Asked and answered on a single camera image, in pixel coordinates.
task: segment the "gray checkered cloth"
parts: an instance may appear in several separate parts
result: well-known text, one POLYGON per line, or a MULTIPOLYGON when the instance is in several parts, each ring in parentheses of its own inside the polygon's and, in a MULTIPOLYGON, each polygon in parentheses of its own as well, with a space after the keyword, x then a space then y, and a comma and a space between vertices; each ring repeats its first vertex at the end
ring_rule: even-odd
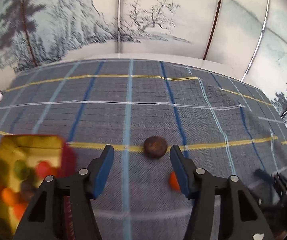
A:
MULTIPOLYGON (((92 60, 22 73, 11 88, 18 86, 0 102, 0 131, 130 146, 159 135, 168 145, 190 147, 187 154, 197 167, 220 177, 234 173, 264 198, 269 189, 253 176, 255 169, 274 173, 286 167, 287 177, 287 143, 282 144, 287 129, 277 111, 261 90, 226 76, 159 61, 92 60), (83 75, 91 76, 40 83, 83 75), (278 137, 273 143, 272 136, 278 137), (258 142, 262 138, 270 139, 258 142), (234 145, 244 140, 248 143, 234 145), (193 147, 224 142, 228 147, 193 147)), ((74 151, 77 169, 101 153, 74 151)), ((168 154, 149 160, 139 152, 115 151, 104 192, 92 201, 102 238, 182 239, 192 203, 170 189, 171 171, 168 154)), ((219 204, 220 198, 212 239, 218 234, 219 204)))

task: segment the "blue stripe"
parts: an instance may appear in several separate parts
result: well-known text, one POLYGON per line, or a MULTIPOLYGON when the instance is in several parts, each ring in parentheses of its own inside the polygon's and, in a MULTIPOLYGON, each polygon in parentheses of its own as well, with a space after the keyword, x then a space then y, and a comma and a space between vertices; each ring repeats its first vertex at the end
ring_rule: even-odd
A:
MULTIPOLYGON (((127 85, 127 96, 126 101, 131 102, 132 96, 132 73, 133 73, 133 60, 130 60, 129 63, 129 77, 127 85)), ((130 194, 129 194, 129 149, 130 145, 130 121, 131 121, 131 104, 126 104, 125 107, 125 121, 123 129, 123 140, 122 144, 126 146, 121 160, 122 160, 122 210, 125 213, 130 212, 130 194)), ((131 222, 130 217, 127 214, 123 220, 123 238, 124 240, 131 240, 131 222)))
POLYGON ((209 71, 209 73, 212 75, 212 77, 214 78, 214 80, 217 82, 218 86, 219 86, 220 88, 222 88, 221 85, 219 84, 217 78, 215 77, 215 75, 214 75, 212 72, 210 72, 210 71, 209 71))
MULTIPOLYGON (((163 75, 163 77, 164 77, 164 78, 167 78, 167 76, 166 76, 166 71, 165 71, 165 67, 164 67, 162 61, 160 61, 160 66, 161 66, 161 68, 162 68, 162 75, 163 75)), ((184 129, 183 129, 182 125, 181 125, 181 120, 180 120, 180 117, 179 117, 179 114, 178 114, 178 110, 177 110, 177 108, 174 106, 174 104, 176 103, 176 102, 175 102, 175 98, 174 98, 174 95, 172 94, 172 91, 171 91, 171 88, 170 88, 170 84, 169 84, 168 79, 166 79, 165 81, 166 81, 168 93, 169 93, 169 96, 170 96, 170 99, 171 99, 171 103, 173 104, 173 109, 174 109, 174 113, 175 113, 175 117, 176 117, 177 127, 178 127, 178 129, 179 129, 179 133, 180 133, 180 136, 181 136, 181 139, 182 139, 182 144, 183 144, 183 146, 186 146, 186 144, 187 144, 187 138, 186 138, 184 129)), ((186 158, 188 158, 188 152, 187 152, 186 149, 184 149, 184 156, 185 156, 186 158)))
MULTIPOLYGON (((32 100, 34 99, 35 95, 38 93, 40 87, 42 86, 43 84, 39 84, 37 86, 37 89, 33 92, 33 95, 30 97, 29 101, 27 103, 31 103, 32 100)), ((16 123, 21 119, 22 115, 23 115, 23 112, 27 109, 27 106, 24 106, 22 108, 22 110, 19 112, 19 114, 17 115, 16 119, 13 120, 13 122, 11 123, 11 126, 10 126, 10 130, 9 130, 9 133, 13 133, 13 130, 14 130, 14 126, 16 125, 16 123)))
MULTIPOLYGON (((250 139, 252 140, 252 136, 251 136, 251 134, 250 134, 250 132, 249 132, 247 126, 246 126, 246 119, 245 119, 245 115, 244 115, 244 112, 243 112, 242 107, 240 107, 239 110, 240 110, 240 116, 241 116, 241 118, 242 118, 242 123, 243 123, 243 125, 244 125, 244 127, 245 127, 245 129, 246 129, 246 131, 247 131, 247 133, 248 133, 248 135, 249 135, 249 137, 250 137, 250 139)), ((255 146, 255 144, 254 144, 253 142, 252 142, 252 147, 254 148, 254 151, 255 151, 255 153, 256 153, 258 159, 260 160, 261 165, 262 165, 263 168, 264 168, 264 171, 266 171, 266 168, 265 168, 265 166, 264 166, 264 163, 263 163, 263 161, 261 160, 261 158, 259 157, 259 154, 258 154, 258 152, 257 152, 256 146, 255 146)))
MULTIPOLYGON (((95 76, 99 74, 103 64, 104 64, 104 61, 101 61, 99 66, 96 69, 96 72, 94 74, 95 76)), ((85 94, 84 94, 83 99, 82 99, 83 101, 88 100, 90 91, 91 91, 91 89, 93 87, 94 81, 96 80, 95 76, 92 77, 90 82, 89 82, 89 86, 88 86, 87 90, 85 91, 85 94)), ((85 104, 83 103, 83 104, 81 104, 81 106, 79 108, 79 111, 77 113, 77 117, 76 117, 76 119, 75 119, 75 121, 74 121, 74 123, 72 125, 72 128, 71 128, 71 130, 69 132, 68 142, 71 142, 73 140, 73 137, 75 136, 76 128, 77 128, 77 125, 78 125, 78 123, 80 121, 80 118, 81 118, 81 115, 82 115, 82 112, 83 112, 84 108, 85 108, 85 104)))
POLYGON ((202 91, 202 95, 207 103, 207 105, 210 107, 210 112, 216 122, 216 125, 218 127, 218 130, 219 132, 223 135, 224 137, 224 140, 225 140, 225 143, 226 143, 226 153, 227 153, 227 157, 228 157, 228 160, 229 160, 229 165, 230 165, 230 169, 231 169, 231 172, 234 174, 234 175, 237 175, 236 173, 236 170, 235 170, 235 166, 234 166, 234 161, 233 161, 233 157, 231 155, 231 152, 230 152, 230 148, 229 148, 229 141, 228 141, 228 136, 227 134, 223 131, 221 125, 220 125, 220 122, 217 118, 217 115, 215 113, 215 111, 212 109, 212 106, 208 100, 208 97, 207 97, 207 94, 206 94, 206 91, 205 91, 205 88, 204 88, 204 85, 202 84, 202 80, 201 79, 198 79, 199 81, 199 84, 200 84, 200 88, 201 88, 201 91, 202 91))
MULTIPOLYGON (((68 78, 68 77, 76 70, 76 68, 77 68, 78 66, 79 66, 79 62, 75 63, 75 65, 74 65, 74 66, 68 71, 68 73, 64 76, 65 79, 62 80, 62 81, 59 83, 57 89, 56 89, 55 92, 52 94, 52 97, 51 97, 50 100, 49 100, 50 102, 53 102, 53 101, 56 99, 57 95, 60 93, 61 89, 63 88, 63 86, 64 86, 65 83, 67 82, 67 79, 66 79, 66 78, 68 78)), ((46 105, 46 107, 45 107, 45 109, 43 110, 41 116, 39 117, 39 120, 37 121, 37 123, 35 124, 35 126, 34 126, 33 129, 32 129, 32 134, 36 134, 36 133, 38 132, 40 125, 43 123, 43 121, 44 121, 46 115, 48 114, 48 112, 49 112, 49 110, 50 110, 50 108, 51 108, 51 105, 52 105, 52 104, 47 104, 47 105, 46 105)))

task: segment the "red object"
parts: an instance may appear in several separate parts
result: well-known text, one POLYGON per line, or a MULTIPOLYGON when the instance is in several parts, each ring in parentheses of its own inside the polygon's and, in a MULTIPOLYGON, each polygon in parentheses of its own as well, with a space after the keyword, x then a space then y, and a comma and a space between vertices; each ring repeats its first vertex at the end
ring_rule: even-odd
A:
MULTIPOLYGON (((67 145, 66 141, 61 137, 59 138, 62 141, 62 153, 61 153, 61 166, 57 169, 57 176, 58 176, 57 178, 63 178, 63 177, 68 177, 75 173, 77 158, 76 158, 74 151, 69 147, 69 145, 67 145)), ((69 196, 63 197, 63 208, 64 208, 65 223, 66 223, 67 239, 74 240, 76 239, 76 237, 75 237, 75 233, 73 230, 71 205, 70 205, 69 196)))
POLYGON ((58 177, 58 171, 57 171, 57 168, 54 168, 54 167, 50 167, 49 169, 49 174, 48 175, 53 175, 55 177, 58 177))
POLYGON ((49 162, 46 162, 46 161, 39 162, 35 167, 36 174, 41 179, 44 179, 48 175, 51 175, 50 169, 51 169, 51 165, 49 164, 49 162))
POLYGON ((177 177, 176 177, 176 174, 174 171, 172 171, 170 173, 169 184, 173 190, 181 192, 180 187, 179 187, 179 183, 178 183, 178 180, 177 180, 177 177))

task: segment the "white stripe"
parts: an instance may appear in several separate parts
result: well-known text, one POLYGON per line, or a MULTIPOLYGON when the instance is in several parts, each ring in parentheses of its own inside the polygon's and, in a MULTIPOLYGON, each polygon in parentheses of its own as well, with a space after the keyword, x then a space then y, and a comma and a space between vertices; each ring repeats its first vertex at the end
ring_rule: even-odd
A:
POLYGON ((50 102, 49 104, 46 105, 45 109, 43 110, 41 116, 39 117, 37 123, 35 124, 35 126, 32 129, 32 134, 36 134, 39 130, 39 126, 43 123, 46 115, 48 114, 52 102, 56 99, 57 95, 60 93, 61 89, 63 88, 63 86, 65 85, 67 78, 76 70, 76 68, 79 66, 79 62, 76 62, 74 64, 74 66, 67 72, 67 74, 64 77, 64 80, 62 80, 59 85, 57 86, 56 90, 53 92, 52 97, 50 98, 50 102))
POLYGON ((274 133, 271 129, 269 129, 269 130, 270 130, 270 134, 271 134, 271 155, 273 156, 276 170, 278 170, 278 166, 277 166, 277 162, 276 162, 275 154, 274 154, 274 133))
POLYGON ((70 100, 70 101, 54 101, 54 102, 38 102, 38 103, 26 103, 26 104, 19 104, 19 105, 11 105, 11 106, 2 106, 2 109, 9 109, 14 107, 22 107, 22 106, 39 106, 39 105, 60 105, 60 104, 108 104, 108 105, 169 105, 169 106, 176 106, 176 107, 187 107, 187 108, 198 108, 198 109, 214 109, 219 111, 226 111, 231 109, 238 109, 240 107, 245 107, 244 105, 235 105, 235 106, 225 106, 225 107, 209 107, 209 106, 193 106, 193 105, 181 105, 181 104, 172 104, 170 102, 126 102, 126 101, 82 101, 82 100, 70 100))
POLYGON ((235 83, 231 80, 230 77, 227 76, 227 78, 230 80, 230 82, 234 85, 235 89, 237 90, 237 92, 239 93, 239 95, 242 97, 242 99, 245 101, 246 105, 248 106, 249 110, 252 111, 252 109, 250 108, 250 106, 248 105, 247 101, 245 100, 245 98, 243 97, 243 95, 240 93, 238 87, 236 87, 235 83))
POLYGON ((190 69, 188 68, 188 66, 187 66, 187 65, 185 65, 185 66, 186 66, 186 68, 187 68, 189 74, 192 75, 192 73, 191 73, 190 69))
MULTIPOLYGON (((199 81, 199 84, 200 84, 200 87, 201 87, 201 90, 202 90, 202 95, 203 95, 205 101, 207 102, 208 106, 211 107, 211 104, 210 104, 210 102, 208 100, 208 97, 207 97, 207 94, 206 94, 206 91, 205 91, 205 88, 204 88, 204 86, 202 84, 201 79, 198 79, 198 81, 199 81)), ((218 118, 216 116, 215 111, 212 108, 210 109, 210 111, 211 111, 211 114, 212 114, 216 124, 217 124, 219 132, 223 135, 223 137, 225 139, 226 152, 227 152, 227 157, 228 157, 228 160, 229 160, 231 171, 232 171, 232 173, 234 175, 237 175, 236 170, 235 170, 235 166, 234 166, 234 161, 233 161, 233 158, 232 158, 232 155, 231 155, 231 152, 230 152, 230 148, 229 148, 229 141, 228 141, 227 134, 223 131, 223 129, 222 129, 221 125, 220 125, 220 122, 219 122, 219 120, 218 120, 218 118)))
POLYGON ((262 120, 270 121, 270 122, 284 123, 283 121, 277 121, 276 119, 269 119, 269 118, 260 117, 260 116, 258 116, 258 118, 259 118, 259 119, 262 119, 262 120))

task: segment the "wall mural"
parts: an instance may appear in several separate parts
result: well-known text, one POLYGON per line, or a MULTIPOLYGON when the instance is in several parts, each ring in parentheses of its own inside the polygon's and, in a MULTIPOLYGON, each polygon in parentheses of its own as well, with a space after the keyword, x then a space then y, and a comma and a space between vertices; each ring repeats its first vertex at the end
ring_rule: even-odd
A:
POLYGON ((124 13, 121 20, 121 36, 126 41, 140 42, 141 39, 169 41, 189 41, 171 35, 176 27, 174 16, 180 9, 180 4, 169 0, 156 0, 148 8, 142 8, 140 0, 125 4, 128 12, 124 13))
POLYGON ((92 0, 0 0, 0 68, 24 71, 114 39, 92 0))

